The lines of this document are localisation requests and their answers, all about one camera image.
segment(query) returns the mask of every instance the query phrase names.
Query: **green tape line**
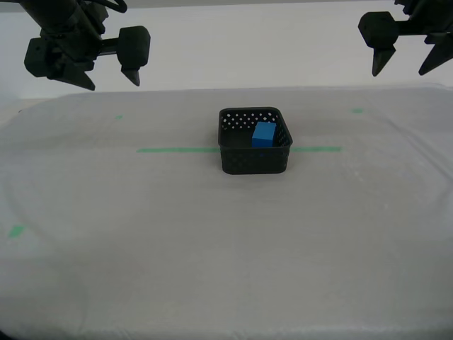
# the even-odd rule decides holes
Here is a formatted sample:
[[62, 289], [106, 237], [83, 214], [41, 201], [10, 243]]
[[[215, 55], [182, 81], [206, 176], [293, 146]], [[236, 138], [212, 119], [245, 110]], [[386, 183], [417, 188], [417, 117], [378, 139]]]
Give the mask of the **green tape line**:
[[[341, 152], [342, 147], [292, 147], [292, 152]], [[138, 153], [143, 154], [211, 154], [220, 152], [218, 147], [153, 147], [148, 149], [138, 149]]]
[[140, 153], [150, 153], [150, 154], [167, 154], [167, 153], [213, 153], [220, 152], [218, 147], [154, 147], [151, 149], [138, 149], [137, 152]]
[[15, 239], [15, 238], [21, 236], [22, 233], [24, 232], [24, 230], [25, 230], [25, 227], [23, 225], [14, 225], [11, 228], [11, 230], [10, 230], [10, 232], [8, 234], [8, 237], [10, 239]]
[[342, 147], [292, 147], [292, 152], [342, 152]]

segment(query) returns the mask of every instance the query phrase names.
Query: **white tablecloth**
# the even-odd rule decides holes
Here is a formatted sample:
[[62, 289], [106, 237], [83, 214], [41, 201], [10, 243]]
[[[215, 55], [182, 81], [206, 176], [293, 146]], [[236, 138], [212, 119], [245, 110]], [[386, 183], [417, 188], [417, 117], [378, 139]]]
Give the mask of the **white tablecloth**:
[[[299, 148], [285, 173], [230, 176], [205, 149], [218, 112], [243, 106], [282, 111]], [[44, 102], [0, 128], [0, 329], [451, 340], [452, 179], [449, 89]]]

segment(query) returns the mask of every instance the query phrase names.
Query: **blue cube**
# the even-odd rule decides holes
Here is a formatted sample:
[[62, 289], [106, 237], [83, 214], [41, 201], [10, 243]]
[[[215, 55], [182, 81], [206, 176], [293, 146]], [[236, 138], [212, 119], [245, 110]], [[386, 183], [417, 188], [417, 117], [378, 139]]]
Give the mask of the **blue cube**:
[[252, 147], [272, 147], [277, 124], [258, 122], [252, 136]]

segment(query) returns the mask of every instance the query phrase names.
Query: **perforated basket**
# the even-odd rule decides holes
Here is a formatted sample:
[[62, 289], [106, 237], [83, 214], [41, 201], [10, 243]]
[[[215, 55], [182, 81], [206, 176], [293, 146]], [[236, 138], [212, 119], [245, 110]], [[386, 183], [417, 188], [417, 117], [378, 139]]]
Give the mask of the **perforated basket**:
[[[252, 148], [258, 122], [276, 123], [273, 147]], [[279, 174], [286, 170], [292, 138], [276, 108], [226, 108], [219, 114], [219, 146], [227, 174]]]

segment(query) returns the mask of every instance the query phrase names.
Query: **basket rim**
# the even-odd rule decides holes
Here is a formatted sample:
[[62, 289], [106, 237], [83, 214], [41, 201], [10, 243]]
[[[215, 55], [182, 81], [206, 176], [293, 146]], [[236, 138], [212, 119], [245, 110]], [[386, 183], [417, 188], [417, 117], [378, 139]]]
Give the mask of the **basket rim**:
[[[271, 110], [271, 111], [276, 111], [276, 113], [280, 116], [280, 120], [283, 126], [283, 129], [286, 131], [288, 138], [289, 138], [289, 145], [286, 145], [284, 147], [227, 147], [225, 145], [222, 145], [220, 143], [220, 134], [222, 133], [222, 114], [225, 111], [236, 111], [236, 110]], [[287, 149], [292, 146], [292, 136], [291, 133], [288, 130], [288, 127], [286, 125], [285, 119], [283, 118], [282, 112], [278, 108], [274, 108], [272, 106], [255, 106], [255, 107], [245, 107], [245, 108], [224, 108], [219, 112], [219, 132], [217, 136], [217, 143], [220, 146], [220, 149], [225, 149], [225, 150], [276, 150], [276, 149]]]

